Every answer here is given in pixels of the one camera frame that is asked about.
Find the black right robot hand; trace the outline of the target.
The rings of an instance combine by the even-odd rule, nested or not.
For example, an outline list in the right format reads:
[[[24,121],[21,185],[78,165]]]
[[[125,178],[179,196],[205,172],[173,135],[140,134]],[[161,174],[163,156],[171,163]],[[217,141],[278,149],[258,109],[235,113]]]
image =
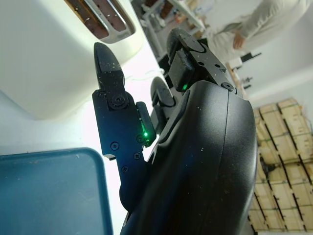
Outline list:
[[[175,28],[171,90],[151,84],[153,112],[134,102],[113,52],[94,44],[93,95],[102,154],[117,162],[123,235],[238,235],[254,195],[257,137],[250,102],[206,44]]]

